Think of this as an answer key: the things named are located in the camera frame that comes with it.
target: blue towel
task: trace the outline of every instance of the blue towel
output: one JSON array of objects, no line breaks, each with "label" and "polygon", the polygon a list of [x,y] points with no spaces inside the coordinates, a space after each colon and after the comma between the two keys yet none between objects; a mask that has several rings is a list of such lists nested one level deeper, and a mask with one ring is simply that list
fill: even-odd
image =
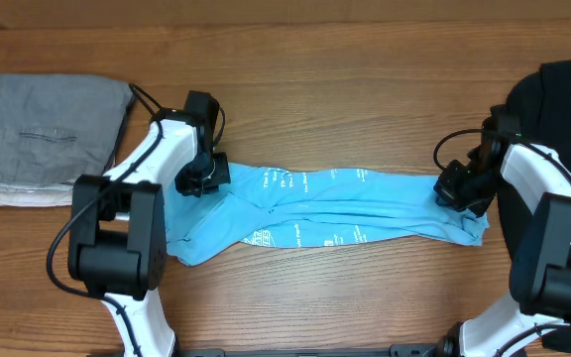
[{"label": "blue towel", "polygon": [[201,198],[165,192],[167,250],[197,265],[236,242],[277,247],[360,244],[418,235],[479,246],[486,215],[435,203],[437,177],[336,169],[292,173],[230,164],[230,184]]}]

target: wooden surface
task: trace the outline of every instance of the wooden surface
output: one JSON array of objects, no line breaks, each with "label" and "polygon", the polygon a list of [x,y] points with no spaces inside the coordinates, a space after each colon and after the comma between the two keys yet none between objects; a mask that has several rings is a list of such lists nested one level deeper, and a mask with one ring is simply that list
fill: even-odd
[{"label": "wooden surface", "polygon": [[[226,108],[220,148],[231,161],[306,171],[437,174],[431,153],[441,137],[479,127],[519,79],[567,59],[571,21],[0,31],[0,72],[103,74],[136,81],[169,106],[207,90]],[[147,122],[138,108],[120,159]],[[477,142],[454,140],[441,160]],[[507,291],[496,213],[481,248],[423,238],[307,250],[238,244],[199,267],[170,261],[167,319],[184,348],[435,341]],[[0,208],[0,356],[120,347],[100,303],[46,276],[48,246],[67,218],[66,208]],[[63,278],[65,255],[56,259]]]},{"label": "wooden surface", "polygon": [[571,19],[571,0],[0,0],[0,28]]}]

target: wooden table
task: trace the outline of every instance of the wooden table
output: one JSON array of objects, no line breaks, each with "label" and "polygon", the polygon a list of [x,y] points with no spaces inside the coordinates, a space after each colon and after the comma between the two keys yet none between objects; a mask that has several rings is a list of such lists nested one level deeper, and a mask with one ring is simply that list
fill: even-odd
[{"label": "wooden table", "polygon": [[[168,106],[181,106],[190,89],[210,91],[228,114],[220,148],[231,161],[306,171],[436,175],[441,137],[479,127],[541,62],[568,59],[567,20],[0,32],[0,72],[102,74],[135,81]],[[148,119],[135,111],[120,159]],[[442,161],[478,142],[452,141]],[[489,217],[481,248],[424,238],[301,250],[238,244],[198,267],[170,261],[165,313],[184,348],[436,341],[508,289],[495,207]],[[67,208],[0,208],[0,356],[121,347],[100,303],[46,276],[48,246],[67,218]],[[63,278],[65,254],[56,259]]]}]

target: gray towel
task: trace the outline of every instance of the gray towel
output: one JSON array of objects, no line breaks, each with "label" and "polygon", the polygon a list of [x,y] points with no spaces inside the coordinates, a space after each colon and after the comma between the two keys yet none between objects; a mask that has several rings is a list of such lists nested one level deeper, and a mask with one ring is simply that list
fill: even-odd
[{"label": "gray towel", "polygon": [[27,200],[101,175],[131,99],[127,83],[97,75],[0,74],[0,187]]}]

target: folded gray cloth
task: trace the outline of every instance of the folded gray cloth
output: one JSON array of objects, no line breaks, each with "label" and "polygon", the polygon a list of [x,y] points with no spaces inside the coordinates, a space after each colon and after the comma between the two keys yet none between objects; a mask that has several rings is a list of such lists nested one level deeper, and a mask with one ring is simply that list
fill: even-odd
[{"label": "folded gray cloth", "polygon": [[27,196],[101,175],[131,99],[127,83],[97,75],[0,74],[0,186]]}]

